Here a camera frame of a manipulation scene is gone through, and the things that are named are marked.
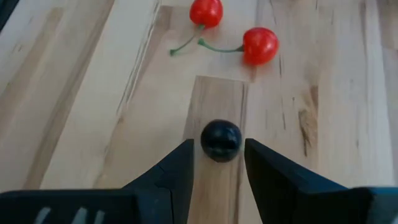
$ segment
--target green stem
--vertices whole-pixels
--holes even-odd
[[[238,47],[238,48],[236,48],[236,49],[232,49],[232,50],[216,49],[216,48],[206,44],[206,42],[205,42],[205,40],[203,40],[203,38],[200,38],[198,40],[198,44],[206,47],[209,50],[215,51],[215,52],[221,52],[221,53],[243,52],[243,45]]]
[[[179,50],[183,49],[185,46],[187,46],[196,36],[198,33],[201,33],[202,30],[205,29],[205,25],[199,25],[195,31],[195,33],[192,35],[191,38],[189,38],[188,41],[186,41],[185,44],[181,45],[181,47],[177,48],[177,49],[172,49],[170,50],[170,56],[175,55]]]

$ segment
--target wooden table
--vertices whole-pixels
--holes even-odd
[[[347,187],[398,179],[398,2],[223,0],[203,38],[268,27],[267,65],[190,44],[192,0],[20,0],[0,33],[0,191],[121,187],[212,119]],[[189,223],[260,223],[242,154],[195,142]]]

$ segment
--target black plastic object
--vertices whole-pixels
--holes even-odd
[[[235,124],[216,119],[203,129],[200,144],[206,155],[214,161],[228,162],[238,155],[242,134]]]
[[[247,139],[244,158],[263,223],[393,223],[397,188],[347,189]]]
[[[0,0],[0,33],[18,2],[19,0]]]
[[[188,218],[192,187],[190,139],[122,189],[0,194],[0,223],[183,224]]]

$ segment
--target wooden board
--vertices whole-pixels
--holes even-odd
[[[113,5],[40,188],[93,186],[136,81],[158,8],[158,1]]]
[[[20,189],[25,185],[52,119],[62,107],[63,99],[69,97],[71,86],[78,85],[76,80],[90,57],[92,42],[100,33],[101,23],[113,4],[113,0],[95,1],[95,6],[93,2],[70,0],[62,7],[48,10],[41,31],[32,45],[28,43],[27,47],[31,48],[18,69],[12,65],[21,62],[17,51],[24,48],[22,40],[15,44],[11,54],[2,55],[2,62],[12,62],[6,64],[1,75],[11,81],[0,97],[0,175],[7,177],[7,181],[1,182],[0,191]],[[17,16],[26,10],[22,10],[21,5],[18,7]],[[34,11],[30,22],[34,22],[33,16],[38,12],[46,10]],[[14,21],[14,17],[10,20],[15,23],[12,26],[20,26],[21,22]],[[21,19],[24,21],[25,15],[21,15]],[[26,33],[33,35],[29,28]],[[11,40],[4,35],[2,41],[9,44]],[[49,158],[42,162],[45,166]]]
[[[193,87],[184,138],[194,139],[195,178],[188,223],[236,223],[243,154],[217,163],[200,146],[203,128],[225,119],[244,132],[246,85],[240,81],[197,77]]]
[[[25,6],[31,3],[21,1]],[[198,139],[206,122],[216,117],[240,125],[245,138],[255,138],[347,187],[397,184],[398,144],[391,137],[398,134],[398,6],[394,0],[225,0],[220,26],[202,35],[209,44],[229,49],[241,45],[242,34],[253,26],[274,30],[280,39],[279,54],[256,68],[242,65],[240,53],[219,54],[195,43],[175,57],[168,55],[169,49],[193,33],[188,19],[192,0],[164,0],[157,17],[160,3],[115,0],[98,43],[93,36],[98,37],[102,28],[96,25],[92,35],[79,39],[85,50],[70,49],[74,54],[67,54],[61,65],[66,72],[60,76],[74,74],[77,84],[63,79],[63,84],[50,88],[50,76],[43,76],[46,81],[39,77],[46,65],[61,58],[59,51],[65,45],[55,43],[69,34],[62,32],[72,26],[68,21],[78,20],[66,18],[83,14],[88,1],[92,0],[54,1],[51,6],[62,9],[62,15],[48,23],[40,17],[40,23],[30,25],[47,30],[44,35],[30,31],[27,38],[28,49],[43,55],[38,61],[29,56],[30,50],[22,47],[19,55],[19,45],[6,44],[15,44],[11,34],[22,38],[22,31],[6,26],[10,35],[0,35],[0,49],[13,52],[8,57],[0,51],[0,68],[7,71],[0,76],[0,93],[6,86],[3,80],[29,77],[16,82],[26,87],[22,91],[14,94],[4,87],[0,96],[21,99],[12,107],[0,107],[13,118],[1,123],[0,117],[0,141],[22,138],[25,144],[8,144],[5,149],[16,149],[11,154],[0,150],[0,161],[6,161],[0,166],[14,168],[18,174],[9,177],[0,171],[2,179],[12,180],[4,189],[121,187],[184,138]],[[105,9],[110,9],[102,1],[90,11],[92,16],[85,17],[87,21],[100,24]],[[49,16],[53,10],[34,9],[31,14]],[[18,12],[26,9],[19,7]],[[22,25],[29,23],[28,16],[21,17]],[[72,55],[86,56],[76,62]],[[72,71],[79,72],[71,72],[71,65],[77,67]],[[35,72],[31,75],[25,67]],[[38,100],[39,93],[54,95]],[[57,112],[50,110],[54,104],[60,108]],[[46,108],[42,119],[29,116],[37,113],[32,108],[41,107]],[[35,122],[24,122],[27,118]],[[24,128],[13,124],[30,129],[22,132]],[[2,133],[13,133],[14,138],[1,138]],[[215,164],[197,142],[195,150],[189,222],[261,223],[244,163],[238,158]],[[16,159],[27,163],[17,166]],[[31,164],[34,169],[29,173]],[[217,186],[221,180],[230,184]]]

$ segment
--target light wood surface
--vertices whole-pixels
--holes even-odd
[[[112,5],[110,0],[95,2],[93,6],[93,1],[71,0],[64,2],[61,7],[54,5],[49,10],[45,2],[40,2],[45,6],[31,12],[29,20],[32,25],[28,23],[26,27],[29,36],[21,37],[22,40],[15,43],[14,51],[2,60],[6,64],[5,70],[1,70],[1,77],[11,78],[0,97],[0,173],[7,177],[7,181],[0,184],[2,191],[24,186],[40,143],[48,134],[51,120],[62,105],[59,99],[67,96],[87,59],[92,34],[98,32],[97,20]],[[27,3],[22,1],[16,13],[25,13],[20,8],[29,7],[24,5]],[[35,16],[41,15],[36,13],[45,12],[45,19],[38,19],[43,24],[35,36],[30,29],[40,27],[39,22],[34,20]],[[11,26],[19,27],[22,22],[15,21],[16,24]],[[30,47],[30,50],[22,59],[22,56],[15,54],[18,54],[19,49],[21,52],[24,50],[24,38],[35,41],[32,45],[27,43],[26,47]],[[4,38],[3,41],[8,44],[10,40]],[[7,63],[8,60],[14,61],[14,58],[19,63],[23,61],[18,69],[11,66],[15,64]]]
[[[195,43],[169,56],[192,0],[39,1],[0,34],[0,191],[122,187],[213,118],[347,187],[397,185],[395,0],[223,0],[202,36],[232,49],[274,30],[256,68]],[[241,157],[195,152],[189,223],[260,223]]]
[[[158,8],[157,1],[123,0],[113,5],[40,188],[93,186]],[[129,26],[134,29],[120,29]]]
[[[236,223],[243,154],[217,163],[200,146],[203,128],[214,119],[228,120],[244,132],[246,84],[197,77],[192,91],[184,138],[195,141],[195,180],[188,223]]]

